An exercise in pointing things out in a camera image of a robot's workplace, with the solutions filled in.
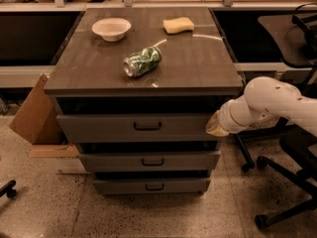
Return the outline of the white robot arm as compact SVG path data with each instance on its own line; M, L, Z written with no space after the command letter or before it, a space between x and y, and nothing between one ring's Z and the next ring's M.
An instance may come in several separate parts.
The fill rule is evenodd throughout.
M242 96L224 103L209 119L205 131L225 137L271 117L285 118L317 136L317 100L303 96L289 83L266 76L252 79Z

